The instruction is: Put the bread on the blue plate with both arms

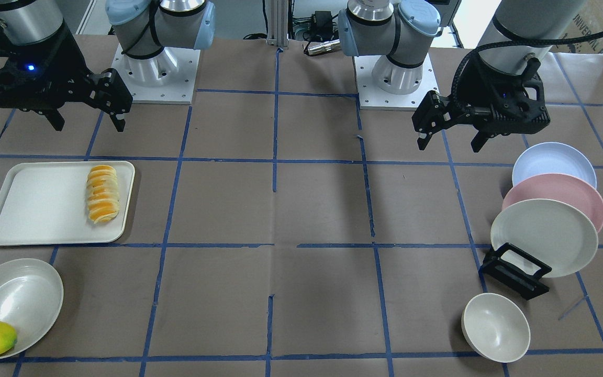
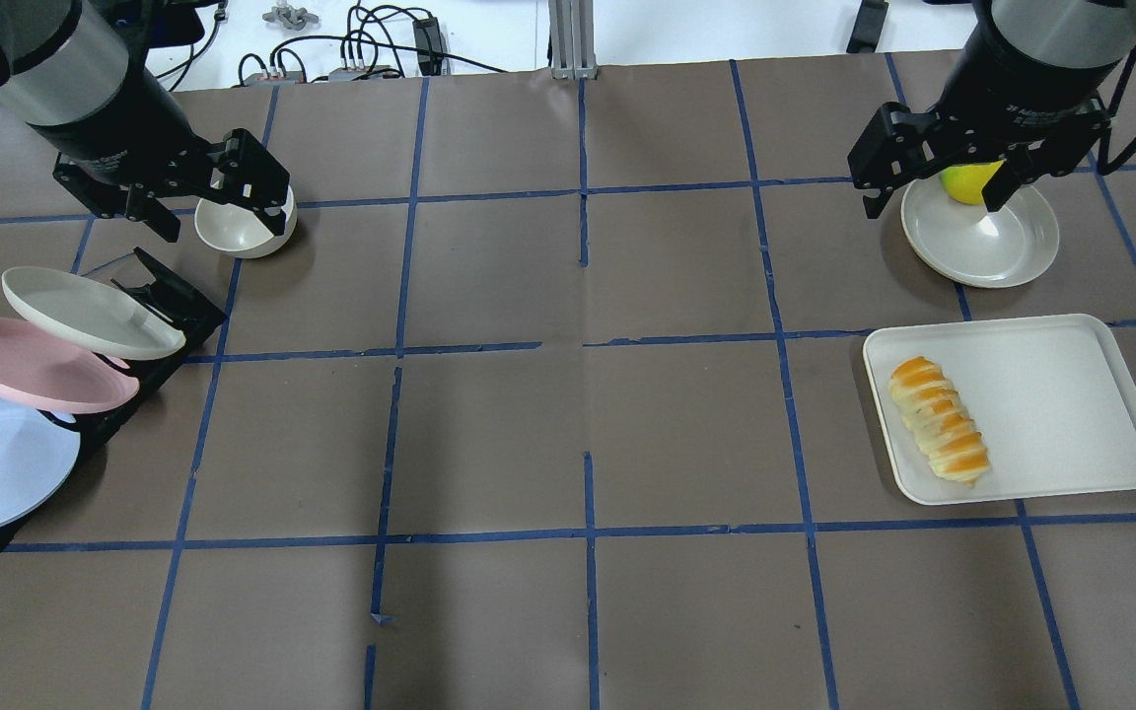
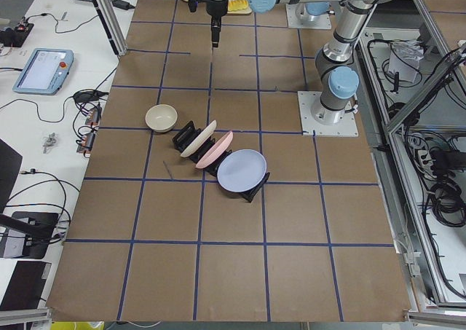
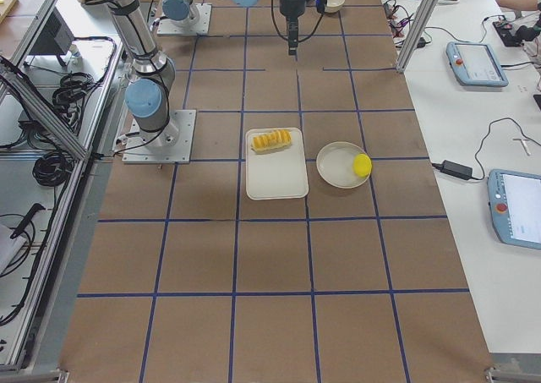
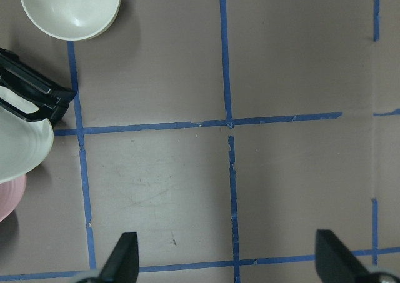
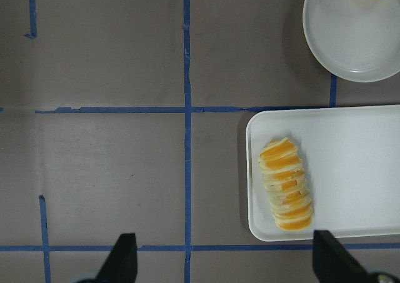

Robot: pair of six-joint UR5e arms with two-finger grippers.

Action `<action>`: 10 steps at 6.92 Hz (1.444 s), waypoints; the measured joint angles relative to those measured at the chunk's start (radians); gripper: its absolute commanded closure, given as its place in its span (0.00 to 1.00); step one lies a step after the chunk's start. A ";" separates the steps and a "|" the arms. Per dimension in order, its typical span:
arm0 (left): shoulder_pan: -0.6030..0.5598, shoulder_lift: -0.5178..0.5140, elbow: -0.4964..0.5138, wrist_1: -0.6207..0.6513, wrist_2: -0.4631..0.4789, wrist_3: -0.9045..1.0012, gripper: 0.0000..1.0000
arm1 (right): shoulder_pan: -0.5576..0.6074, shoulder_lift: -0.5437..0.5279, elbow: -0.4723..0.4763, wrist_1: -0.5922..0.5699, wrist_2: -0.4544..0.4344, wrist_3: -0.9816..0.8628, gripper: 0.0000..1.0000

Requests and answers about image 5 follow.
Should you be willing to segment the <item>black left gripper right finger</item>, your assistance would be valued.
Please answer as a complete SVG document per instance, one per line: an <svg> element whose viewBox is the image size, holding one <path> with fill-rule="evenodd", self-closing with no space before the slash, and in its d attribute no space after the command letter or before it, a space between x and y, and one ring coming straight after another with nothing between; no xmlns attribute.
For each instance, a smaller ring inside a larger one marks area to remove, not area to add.
<svg viewBox="0 0 400 283"><path fill-rule="evenodd" d="M323 283L378 282L329 229L316 231L315 268Z"/></svg>

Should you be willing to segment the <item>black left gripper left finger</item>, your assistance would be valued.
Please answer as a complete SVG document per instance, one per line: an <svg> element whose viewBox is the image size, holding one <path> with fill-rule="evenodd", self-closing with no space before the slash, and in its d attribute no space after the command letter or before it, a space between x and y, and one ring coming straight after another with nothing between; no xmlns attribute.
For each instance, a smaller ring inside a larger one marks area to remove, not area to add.
<svg viewBox="0 0 400 283"><path fill-rule="evenodd" d="M121 234L101 269L98 282L136 282L139 274L139 247L136 232Z"/></svg>

